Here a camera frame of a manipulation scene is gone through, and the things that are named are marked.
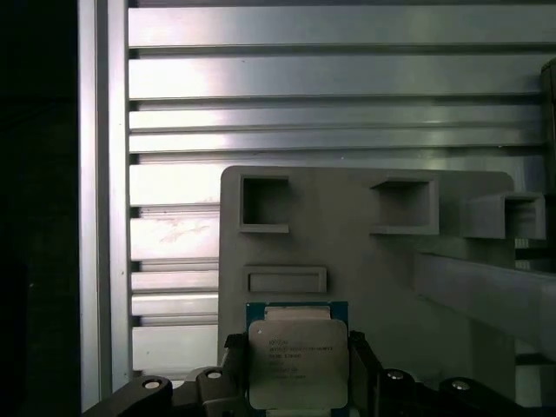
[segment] metal screw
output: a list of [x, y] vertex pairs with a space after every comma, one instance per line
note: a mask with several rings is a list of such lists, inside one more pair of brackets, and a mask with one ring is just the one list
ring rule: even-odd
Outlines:
[[395, 381], [399, 381], [399, 380], [403, 380], [403, 373], [401, 373], [400, 371], [388, 371], [388, 378], [390, 378], [391, 380], [395, 380]]
[[155, 389], [155, 388], [160, 387], [160, 382], [159, 381], [147, 381], [142, 385], [147, 389]]
[[458, 391], [467, 391], [470, 388], [468, 383], [459, 380], [452, 382], [452, 387]]

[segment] black background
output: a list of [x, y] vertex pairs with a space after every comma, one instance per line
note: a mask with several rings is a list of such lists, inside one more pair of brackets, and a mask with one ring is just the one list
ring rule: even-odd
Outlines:
[[[25, 363], [17, 353], [3, 357], [3, 370], [9, 378], [10, 370], [24, 376], [26, 396], [17, 415], [75, 416], [80, 413], [77, 0], [4, 1], [0, 36], [2, 253], [27, 268], [28, 299]], [[21, 278], [7, 268], [2, 280], [3, 318], [25, 316], [12, 293], [17, 285], [6, 285]]]

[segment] square recess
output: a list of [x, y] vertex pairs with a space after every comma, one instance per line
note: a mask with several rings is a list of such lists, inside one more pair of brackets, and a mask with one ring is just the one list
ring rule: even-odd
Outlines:
[[379, 221], [371, 233], [387, 235], [437, 235], [438, 186], [419, 178], [388, 178], [371, 187], [376, 191]]
[[287, 177], [243, 177], [240, 231], [289, 233], [290, 200]]
[[506, 237], [544, 239], [544, 202], [537, 196], [508, 195], [504, 201]]

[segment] metal slat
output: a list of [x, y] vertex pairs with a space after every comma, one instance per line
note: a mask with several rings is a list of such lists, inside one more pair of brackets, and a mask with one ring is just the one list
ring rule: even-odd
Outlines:
[[431, 102], [394, 104], [346, 104], [341, 106], [190, 109], [131, 111], [132, 134], [160, 132], [210, 132], [272, 129], [329, 128], [433, 128], [538, 126], [540, 106], [438, 104]]
[[133, 329], [133, 368], [184, 374], [216, 365], [216, 326]]
[[131, 259], [215, 261], [218, 258], [218, 213], [174, 219], [133, 219]]
[[[337, 6], [338, 3], [345, 5], [406, 5], [419, 6], [422, 4], [452, 4], [452, 5], [476, 5], [476, 4], [496, 4], [500, 0], [136, 0], [136, 7], [193, 7], [193, 6], [288, 6], [288, 5], [320, 5], [320, 6]], [[514, 1], [506, 1], [503, 3], [516, 4]], [[546, 3], [546, 0], [535, 0], [529, 4], [537, 5]]]
[[130, 9], [129, 46], [542, 44], [554, 43], [555, 14], [552, 5]]
[[538, 95], [539, 68], [552, 57], [553, 54], [140, 59], [129, 62], [129, 97]]
[[134, 294], [217, 291], [218, 271], [136, 272], [131, 275], [131, 290]]
[[[287, 155], [257, 155], [249, 159], [234, 159], [218, 162], [153, 163], [130, 167], [130, 200], [132, 206], [148, 205], [205, 205], [218, 204], [220, 201], [220, 177], [225, 168], [232, 165], [279, 165], [279, 166], [332, 166], [349, 168], [390, 168], [390, 169], [455, 169], [488, 170], [507, 172], [514, 180], [516, 190], [542, 190], [544, 165], [542, 156], [493, 156], [450, 155], [449, 152], [431, 152], [416, 149], [404, 153], [397, 152], [361, 152], [357, 156], [347, 151], [326, 154], [308, 154], [290, 152]], [[175, 182], [180, 179], [180, 186]], [[141, 220], [132, 221], [132, 241], [145, 235], [158, 236], [157, 223], [151, 223], [141, 229], [133, 226]], [[157, 247], [168, 246], [168, 239], [162, 236], [169, 231], [162, 231], [158, 240], [150, 240], [153, 248], [141, 245], [142, 251], [154, 250], [164, 259], [164, 251]]]
[[214, 315], [143, 315], [137, 317], [139, 325], [147, 326], [199, 326], [217, 324], [218, 314]]
[[327, 129], [288, 132], [135, 135], [134, 153], [542, 146], [537, 129]]
[[131, 309], [138, 315], [218, 315], [218, 294], [133, 295]]

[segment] gray bracket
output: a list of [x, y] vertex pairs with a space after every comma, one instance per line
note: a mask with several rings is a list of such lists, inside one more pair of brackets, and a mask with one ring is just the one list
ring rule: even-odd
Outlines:
[[461, 234], [486, 239], [546, 239], [546, 204], [540, 193], [502, 193], [462, 203]]
[[556, 360], [556, 275], [416, 255], [414, 288]]

